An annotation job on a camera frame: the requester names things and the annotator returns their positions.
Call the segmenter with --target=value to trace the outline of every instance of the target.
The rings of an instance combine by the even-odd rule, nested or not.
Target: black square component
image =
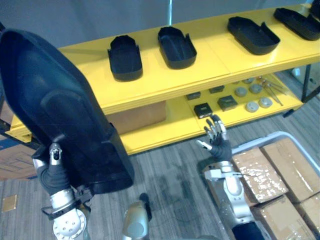
[[[225,85],[222,86],[216,86],[209,89],[209,92],[211,94],[220,93],[225,89]]]
[[[234,109],[238,105],[234,97],[231,95],[219,98],[218,104],[222,111]]]
[[[199,119],[203,119],[212,114],[212,110],[208,103],[202,103],[194,106],[194,112],[198,116]]]
[[[185,95],[185,96],[186,96],[186,99],[188,99],[188,100],[198,99],[201,96],[201,92],[197,91],[197,92],[193,92],[188,95]]]

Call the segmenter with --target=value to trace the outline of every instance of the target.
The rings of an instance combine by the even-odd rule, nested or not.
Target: gray round disk
[[[262,91],[262,86],[259,84],[252,84],[249,88],[250,92],[253,94],[258,94]]]
[[[248,79],[242,80],[242,82],[244,82],[245,84],[251,84],[254,80],[255,80],[254,77],[250,77]]]
[[[259,100],[259,105],[260,105],[260,107],[267,109],[268,107],[270,107],[272,105],[272,101],[268,97],[262,97]]]
[[[250,101],[245,105],[245,109],[250,113],[254,113],[259,109],[259,105],[254,101]]]
[[[242,86],[237,87],[234,91],[235,95],[237,95],[238,97],[244,97],[245,95],[247,95],[248,90]]]

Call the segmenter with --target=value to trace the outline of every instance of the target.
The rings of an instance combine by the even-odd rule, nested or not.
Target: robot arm
[[[232,150],[226,128],[217,115],[212,115],[211,119],[213,123],[206,121],[210,129],[204,127],[210,144],[200,140],[197,140],[197,144],[209,151],[214,159],[214,163],[203,170],[213,198],[237,240],[263,240],[261,230],[245,201],[240,181],[242,175],[235,172],[231,163]]]
[[[84,239],[87,219],[85,210],[78,209],[81,201],[75,197],[67,173],[63,167],[62,149],[59,144],[52,143],[49,148],[49,165],[34,158],[37,176],[43,188],[50,194],[52,207],[45,207],[42,211],[53,220],[53,233],[58,240]]]

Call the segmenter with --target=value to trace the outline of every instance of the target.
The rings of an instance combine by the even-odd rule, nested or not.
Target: gray carpet
[[[278,76],[301,95],[301,83],[290,79],[287,72]],[[228,134],[232,145],[236,146],[275,131],[286,131],[319,161],[319,110],[320,101],[314,98],[288,118],[267,117],[232,127]],[[200,174],[210,162],[210,155],[195,145],[195,139],[206,140],[206,137],[131,156],[136,176],[134,186],[96,195],[90,203],[88,231],[91,239],[120,240],[124,213],[143,192],[149,194],[151,201],[151,240],[190,239],[203,235],[229,239]],[[14,194],[18,194],[17,208],[0,215],[0,240],[54,240],[52,222],[40,212],[41,207],[49,205],[49,198],[37,179],[0,182],[0,197]]]

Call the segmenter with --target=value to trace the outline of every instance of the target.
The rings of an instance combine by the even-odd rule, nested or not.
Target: robot finger
[[[212,150],[212,146],[209,145],[208,143],[204,142],[204,141],[197,140],[196,143],[197,143],[200,147],[208,150],[209,152]]]
[[[218,133],[214,124],[209,119],[206,120],[206,123],[210,126],[213,135],[216,137]]]
[[[212,133],[212,131],[210,131],[209,128],[207,128],[206,126],[204,127],[204,130],[205,130],[206,134],[208,135],[208,137],[213,141],[215,139],[215,136]]]
[[[219,128],[222,138],[224,140],[228,140],[226,126],[221,121],[221,119],[217,115],[212,116],[212,119],[214,119],[216,128]]]
[[[215,114],[215,115],[211,115],[210,118],[214,122],[217,134],[220,134],[222,132],[221,125],[219,124],[219,122],[221,122],[220,117],[218,117],[218,115]]]

